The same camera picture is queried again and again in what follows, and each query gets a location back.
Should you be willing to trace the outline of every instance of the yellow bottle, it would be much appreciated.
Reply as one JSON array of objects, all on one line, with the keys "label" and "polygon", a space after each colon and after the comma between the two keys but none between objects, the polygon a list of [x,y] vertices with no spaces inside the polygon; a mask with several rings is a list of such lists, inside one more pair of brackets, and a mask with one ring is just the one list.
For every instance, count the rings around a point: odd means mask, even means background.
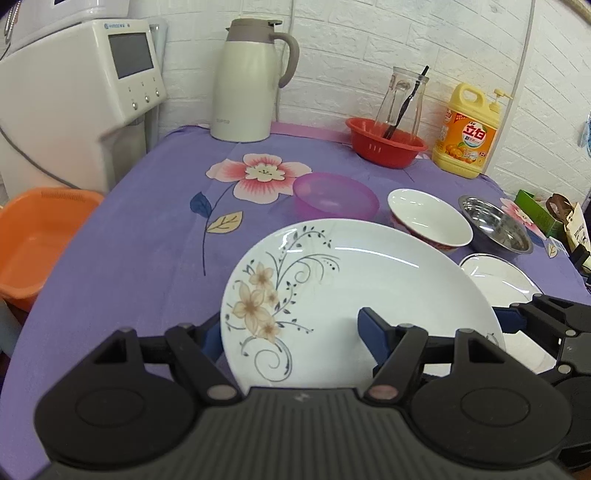
[{"label": "yellow bottle", "polygon": [[[476,95],[467,100],[466,92]],[[442,170],[474,179],[482,171],[488,151],[501,122],[500,97],[511,98],[495,89],[496,100],[467,83],[459,84],[447,104],[439,139],[433,148],[433,161]]]}]

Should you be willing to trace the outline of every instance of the pink plastic bowl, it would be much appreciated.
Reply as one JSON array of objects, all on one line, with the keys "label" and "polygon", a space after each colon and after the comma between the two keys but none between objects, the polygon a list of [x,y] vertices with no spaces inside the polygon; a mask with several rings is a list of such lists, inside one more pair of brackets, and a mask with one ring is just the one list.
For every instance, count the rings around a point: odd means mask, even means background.
[{"label": "pink plastic bowl", "polygon": [[334,173],[314,172],[297,178],[294,197],[295,211],[301,220],[371,220],[379,209],[379,200],[371,189]]}]

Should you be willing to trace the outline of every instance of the orange plastic basin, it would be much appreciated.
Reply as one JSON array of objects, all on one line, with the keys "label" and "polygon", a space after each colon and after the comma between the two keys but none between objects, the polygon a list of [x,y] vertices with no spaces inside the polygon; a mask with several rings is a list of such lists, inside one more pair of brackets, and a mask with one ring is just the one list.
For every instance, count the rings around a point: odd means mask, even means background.
[{"label": "orange plastic basin", "polygon": [[87,190],[29,190],[0,210],[0,296],[27,312],[61,253],[101,203]]}]

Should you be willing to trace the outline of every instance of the table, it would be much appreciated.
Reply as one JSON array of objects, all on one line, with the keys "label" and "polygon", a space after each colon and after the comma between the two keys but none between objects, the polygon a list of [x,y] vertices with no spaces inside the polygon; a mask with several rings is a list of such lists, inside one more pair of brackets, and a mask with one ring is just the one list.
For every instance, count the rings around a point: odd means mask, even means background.
[{"label": "table", "polygon": [[[205,321],[219,310],[226,280],[243,254],[264,236],[297,221],[291,196],[279,194],[266,204],[239,200],[232,194],[234,183],[206,175],[209,171],[236,182],[231,168],[224,173],[211,167],[227,158],[256,165],[257,156],[244,157],[248,154],[281,157],[277,169],[292,178],[306,170],[289,164],[299,162],[313,171],[365,183],[380,199],[375,221],[384,224],[387,194],[400,187],[424,190],[454,206],[463,194],[497,205],[503,195],[488,177],[464,179],[425,159],[405,170],[389,170],[363,161],[348,145],[325,140],[271,135],[258,143],[232,144],[198,127],[172,132],[115,187],[72,240],[23,328],[0,397],[0,465],[14,480],[26,480],[46,465],[33,429],[35,405],[75,363],[122,326],[139,335],[161,335],[178,323]],[[259,202],[276,193],[255,194],[248,183],[243,187],[238,196]],[[216,218],[235,212],[242,212],[237,229],[204,233]],[[471,253],[464,247],[452,258],[459,262]],[[536,246],[516,264],[545,294],[591,304],[591,295],[562,252],[549,259]]]}]

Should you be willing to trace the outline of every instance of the red plastic basket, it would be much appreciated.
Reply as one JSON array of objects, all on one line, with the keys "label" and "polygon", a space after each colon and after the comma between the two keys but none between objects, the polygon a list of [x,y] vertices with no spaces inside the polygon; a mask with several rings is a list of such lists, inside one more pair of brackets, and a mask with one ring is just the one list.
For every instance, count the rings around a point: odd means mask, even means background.
[{"label": "red plastic basket", "polygon": [[374,126],[369,118],[348,118],[345,123],[351,129],[353,150],[365,160],[383,167],[406,168],[418,153],[427,149],[423,140],[415,137],[411,142],[411,134],[402,130],[396,130],[391,140],[369,133]]}]

